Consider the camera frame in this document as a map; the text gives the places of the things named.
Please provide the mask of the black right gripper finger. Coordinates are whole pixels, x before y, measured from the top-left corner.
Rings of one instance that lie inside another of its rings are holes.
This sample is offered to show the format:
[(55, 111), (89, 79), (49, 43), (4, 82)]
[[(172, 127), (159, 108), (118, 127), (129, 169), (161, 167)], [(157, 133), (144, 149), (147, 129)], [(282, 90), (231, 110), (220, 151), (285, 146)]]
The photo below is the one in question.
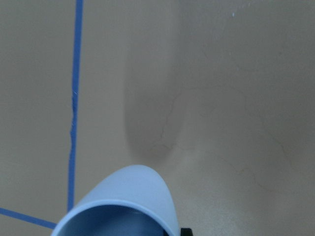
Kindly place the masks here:
[(181, 228), (180, 236), (192, 236), (192, 229), (191, 228)]

